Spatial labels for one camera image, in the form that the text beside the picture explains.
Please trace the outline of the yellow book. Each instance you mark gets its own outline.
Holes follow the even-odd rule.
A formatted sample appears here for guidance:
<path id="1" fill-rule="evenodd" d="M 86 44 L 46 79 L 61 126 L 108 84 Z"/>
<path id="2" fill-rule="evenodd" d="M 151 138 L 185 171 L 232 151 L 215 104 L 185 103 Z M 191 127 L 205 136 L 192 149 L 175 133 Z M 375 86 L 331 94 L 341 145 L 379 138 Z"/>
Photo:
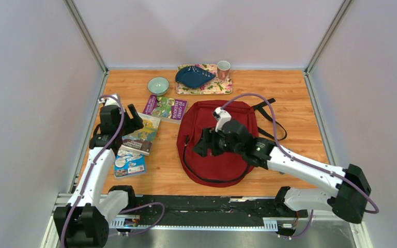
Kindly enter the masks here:
<path id="1" fill-rule="evenodd" d="M 160 118 L 138 113 L 143 121 L 143 128 L 123 136 L 120 150 L 126 150 L 149 156 L 155 142 L 157 131 L 161 122 Z"/>

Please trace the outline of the purple treehouse book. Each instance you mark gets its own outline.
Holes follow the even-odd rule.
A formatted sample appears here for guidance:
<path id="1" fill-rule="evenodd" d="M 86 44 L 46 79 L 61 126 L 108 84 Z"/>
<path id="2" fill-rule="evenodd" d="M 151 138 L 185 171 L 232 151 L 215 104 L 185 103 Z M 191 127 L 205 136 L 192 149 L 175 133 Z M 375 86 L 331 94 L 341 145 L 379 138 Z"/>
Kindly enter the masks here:
<path id="1" fill-rule="evenodd" d="M 143 114 L 160 118 L 163 121 L 180 124 L 187 111 L 188 102 L 165 96 L 150 95 Z"/>

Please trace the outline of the red backpack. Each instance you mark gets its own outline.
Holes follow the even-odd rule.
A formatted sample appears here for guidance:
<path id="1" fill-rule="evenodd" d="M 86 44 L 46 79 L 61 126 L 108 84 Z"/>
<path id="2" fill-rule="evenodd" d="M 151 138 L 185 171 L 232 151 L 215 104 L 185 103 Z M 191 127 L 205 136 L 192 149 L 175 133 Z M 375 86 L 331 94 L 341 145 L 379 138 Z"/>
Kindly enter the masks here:
<path id="1" fill-rule="evenodd" d="M 267 121 L 267 104 L 274 98 L 249 106 L 242 101 L 229 103 L 224 109 L 231 115 L 221 131 L 215 130 L 213 115 L 224 100 L 194 103 L 185 113 L 177 135 L 181 165 L 194 182 L 210 187 L 229 187 L 241 182 L 254 167 L 267 169 L 267 160 L 276 145 L 274 137 L 257 125 L 256 112 Z"/>

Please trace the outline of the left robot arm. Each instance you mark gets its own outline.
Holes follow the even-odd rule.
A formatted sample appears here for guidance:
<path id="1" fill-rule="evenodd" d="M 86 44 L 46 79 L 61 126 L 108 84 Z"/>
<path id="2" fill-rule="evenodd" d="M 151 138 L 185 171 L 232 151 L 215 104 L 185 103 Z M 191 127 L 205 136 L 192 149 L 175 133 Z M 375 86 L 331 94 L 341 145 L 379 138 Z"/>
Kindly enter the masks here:
<path id="1" fill-rule="evenodd" d="M 101 199 L 122 137 L 143 128 L 134 105 L 129 104 L 128 109 L 124 111 L 118 104 L 105 104 L 100 109 L 100 123 L 89 141 L 89 156 L 80 182 L 66 205 L 57 207 L 53 214 L 60 247 L 104 247 L 109 223 L 120 211 L 132 214 L 137 208 L 129 186 L 115 186 Z"/>

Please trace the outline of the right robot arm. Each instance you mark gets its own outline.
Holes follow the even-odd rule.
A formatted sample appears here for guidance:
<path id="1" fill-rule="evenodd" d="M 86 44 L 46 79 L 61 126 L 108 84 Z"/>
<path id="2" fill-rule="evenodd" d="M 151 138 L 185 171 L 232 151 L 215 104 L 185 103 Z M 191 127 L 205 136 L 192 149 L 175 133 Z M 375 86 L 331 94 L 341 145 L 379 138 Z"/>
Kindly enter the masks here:
<path id="1" fill-rule="evenodd" d="M 363 170 L 354 164 L 347 168 L 311 160 L 277 145 L 276 142 L 253 136 L 236 120 L 221 129 L 205 128 L 193 148 L 202 157 L 234 153 L 249 165 L 290 174 L 315 186 L 313 189 L 282 187 L 274 202 L 275 212 L 288 216 L 293 211 L 330 211 L 354 224 L 362 222 L 370 202 L 371 187 Z"/>

